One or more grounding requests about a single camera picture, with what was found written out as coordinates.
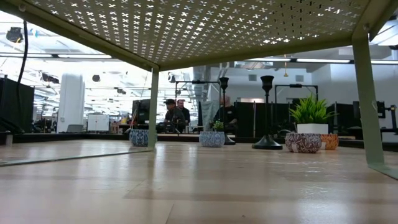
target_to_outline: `man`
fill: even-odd
[[[185,129],[185,117],[180,109],[175,106],[175,100],[168,99],[165,101],[167,113],[164,119],[165,123],[171,123],[180,133]]]
[[[182,114],[184,114],[185,124],[188,125],[189,123],[191,123],[191,118],[189,110],[184,107],[184,101],[185,100],[177,100],[177,106],[182,111]]]
[[[220,120],[225,123],[224,132],[235,133],[238,123],[238,116],[236,114],[236,109],[233,105],[231,105],[231,98],[229,96],[225,96],[225,108],[223,98],[220,99],[221,108],[217,111],[216,116],[213,121]]]

